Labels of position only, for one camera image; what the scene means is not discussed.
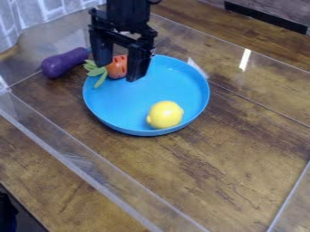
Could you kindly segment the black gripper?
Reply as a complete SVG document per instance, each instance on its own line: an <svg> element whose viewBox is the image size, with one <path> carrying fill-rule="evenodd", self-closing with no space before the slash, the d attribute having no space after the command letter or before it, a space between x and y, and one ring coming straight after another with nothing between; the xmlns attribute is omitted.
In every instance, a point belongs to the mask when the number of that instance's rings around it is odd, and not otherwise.
<svg viewBox="0 0 310 232"><path fill-rule="evenodd" d="M149 26L150 8L159 0L107 0L105 10L91 8L89 25L94 61L98 67L113 62L114 45L127 46L126 80L146 76L158 32Z"/></svg>

